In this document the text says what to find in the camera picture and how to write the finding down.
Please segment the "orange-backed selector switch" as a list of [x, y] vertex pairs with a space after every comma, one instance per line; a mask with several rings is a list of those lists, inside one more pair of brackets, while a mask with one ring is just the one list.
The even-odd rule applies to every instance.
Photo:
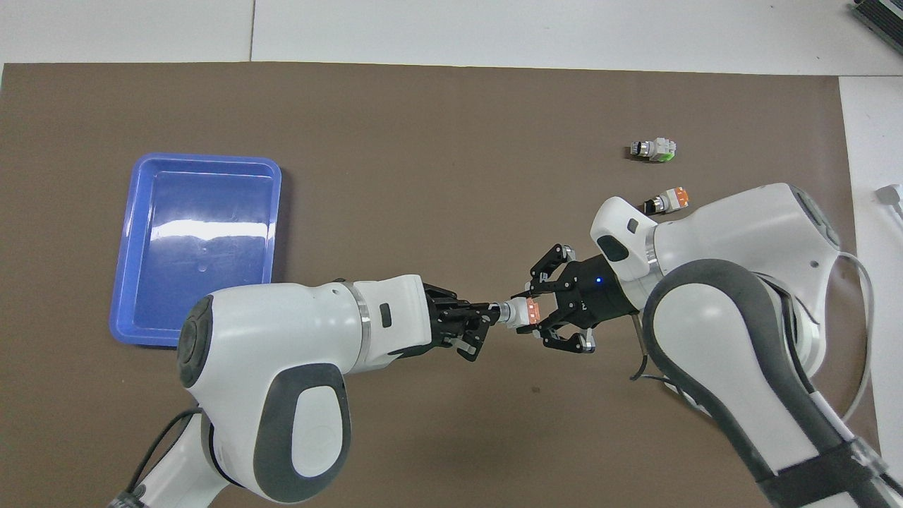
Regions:
[[499, 312], [497, 324], [509, 329], [537, 325], [541, 321], [539, 305], [532, 297], [513, 297], [507, 301], [494, 302], [489, 309]]
[[669, 188], [653, 197], [644, 200], [638, 206], [638, 211], [645, 216], [670, 214], [681, 211], [689, 205], [689, 193], [683, 186]]

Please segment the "green-backed selector switch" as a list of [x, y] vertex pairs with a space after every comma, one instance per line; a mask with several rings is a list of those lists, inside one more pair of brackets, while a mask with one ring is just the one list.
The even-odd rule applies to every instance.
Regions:
[[677, 143], [663, 136], [632, 142], [629, 146], [629, 154], [632, 157], [646, 159], [652, 163], [667, 163], [674, 158], [676, 151]]

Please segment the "blue plastic tray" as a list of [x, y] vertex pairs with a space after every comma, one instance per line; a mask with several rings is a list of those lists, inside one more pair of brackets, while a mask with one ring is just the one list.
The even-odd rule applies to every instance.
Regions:
[[174, 348], [191, 306], [273, 277], [281, 168], [262, 157], [149, 153], [133, 164], [109, 312], [119, 343]]

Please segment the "brown paper table mat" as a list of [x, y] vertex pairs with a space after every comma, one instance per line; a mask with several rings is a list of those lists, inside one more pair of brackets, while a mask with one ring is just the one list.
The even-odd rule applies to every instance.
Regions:
[[[667, 163], [632, 142], [677, 143]], [[133, 164], [281, 168], [274, 280], [419, 274], [506, 299], [593, 217], [686, 187], [691, 208], [767, 183], [854, 231], [828, 76], [316, 63], [6, 65], [0, 89], [0, 508], [103, 508], [193, 400], [176, 354], [109, 331]], [[654, 380], [628, 318], [598, 350], [503, 326], [349, 377], [349, 459], [302, 508], [770, 508], [718, 428]]]

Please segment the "dark grey finned device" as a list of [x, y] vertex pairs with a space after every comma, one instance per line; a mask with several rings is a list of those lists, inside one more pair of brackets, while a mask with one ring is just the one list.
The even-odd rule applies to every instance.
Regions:
[[854, 0], [852, 14], [903, 55], [903, 0]]

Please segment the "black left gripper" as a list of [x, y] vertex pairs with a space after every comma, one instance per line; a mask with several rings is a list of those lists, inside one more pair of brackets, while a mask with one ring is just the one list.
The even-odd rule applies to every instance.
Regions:
[[436, 347], [454, 347], [466, 361], [476, 361], [483, 350], [490, 327], [497, 324], [499, 312], [489, 309], [491, 303], [471, 303], [442, 287], [423, 283], [431, 326], [431, 343], [424, 351]]

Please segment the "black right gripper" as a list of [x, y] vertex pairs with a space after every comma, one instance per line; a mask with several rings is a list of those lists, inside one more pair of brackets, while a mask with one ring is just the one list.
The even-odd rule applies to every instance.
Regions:
[[[523, 297], [553, 294], [562, 291], [560, 320], [543, 320], [517, 327], [517, 334], [532, 334], [544, 347], [571, 353], [590, 354], [596, 350], [594, 328], [599, 322], [638, 315], [639, 309], [624, 293], [619, 277], [606, 257], [591, 257], [575, 261], [575, 250], [565, 244], [555, 244], [529, 269], [530, 279]], [[562, 280], [552, 279], [558, 267], [564, 266]], [[578, 326], [570, 337], [558, 334], [565, 325]]]

